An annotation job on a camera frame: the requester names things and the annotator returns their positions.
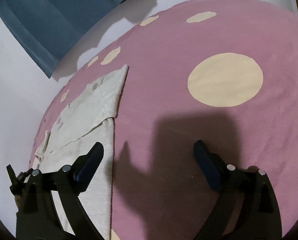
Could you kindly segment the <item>light grey knit garment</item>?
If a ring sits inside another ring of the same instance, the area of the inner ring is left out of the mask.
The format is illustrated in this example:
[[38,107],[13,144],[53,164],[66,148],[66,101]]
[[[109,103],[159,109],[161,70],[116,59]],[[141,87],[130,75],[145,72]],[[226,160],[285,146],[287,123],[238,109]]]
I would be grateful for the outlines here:
[[86,85],[60,113],[34,154],[32,167],[53,172],[72,164],[96,142],[104,157],[87,190],[79,197],[86,213],[104,239],[110,238],[114,119],[128,73],[128,65]]

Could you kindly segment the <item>pink bedsheet with cream dots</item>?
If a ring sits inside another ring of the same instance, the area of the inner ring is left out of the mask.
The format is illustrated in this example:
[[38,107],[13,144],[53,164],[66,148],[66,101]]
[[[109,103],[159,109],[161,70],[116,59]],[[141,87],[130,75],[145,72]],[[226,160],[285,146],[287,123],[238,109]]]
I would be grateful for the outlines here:
[[191,0],[98,53],[54,98],[35,137],[86,85],[128,65],[114,119],[110,235],[192,239],[218,200],[195,162],[265,170],[285,235],[298,220],[298,16],[258,0]]

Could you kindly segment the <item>blue curtain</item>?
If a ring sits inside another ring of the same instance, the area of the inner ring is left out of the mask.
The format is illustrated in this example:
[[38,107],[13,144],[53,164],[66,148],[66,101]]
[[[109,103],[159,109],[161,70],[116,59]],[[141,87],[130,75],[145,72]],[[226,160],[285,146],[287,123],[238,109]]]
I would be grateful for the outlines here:
[[126,0],[0,0],[0,17],[47,77],[106,14]]

